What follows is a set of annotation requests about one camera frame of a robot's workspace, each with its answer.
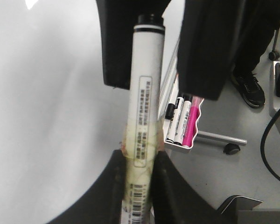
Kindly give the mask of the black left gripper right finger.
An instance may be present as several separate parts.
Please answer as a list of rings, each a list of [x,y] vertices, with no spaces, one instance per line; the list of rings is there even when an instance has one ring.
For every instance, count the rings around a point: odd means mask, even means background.
[[[164,151],[154,160],[151,198],[156,224],[222,222],[222,216],[184,180]]]

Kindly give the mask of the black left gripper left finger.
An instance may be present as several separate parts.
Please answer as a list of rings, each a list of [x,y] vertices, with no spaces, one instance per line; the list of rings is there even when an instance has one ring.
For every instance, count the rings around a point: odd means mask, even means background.
[[[125,190],[126,159],[114,150],[93,185],[50,224],[119,224]]]

